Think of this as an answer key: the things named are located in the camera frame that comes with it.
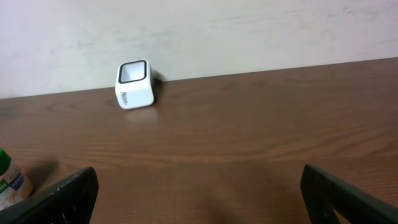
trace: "white square cup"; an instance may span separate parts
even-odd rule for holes
[[[121,108],[128,110],[154,102],[153,73],[147,60],[120,65],[114,87]]]

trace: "wooden table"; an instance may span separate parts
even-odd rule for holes
[[[92,223],[309,223],[306,163],[398,205],[398,58],[0,100],[0,146],[39,189],[93,166]]]

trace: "wooden tabletop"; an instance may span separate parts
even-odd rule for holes
[[[93,166],[92,223],[309,223],[306,163],[398,205],[398,58],[0,100],[0,146],[38,189]]]

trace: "white wall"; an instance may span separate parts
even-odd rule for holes
[[[0,98],[398,56],[398,0],[0,0]]]

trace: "green bottle cap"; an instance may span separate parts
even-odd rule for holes
[[[0,148],[0,175],[3,175],[10,166],[11,157],[7,155],[2,148]]]

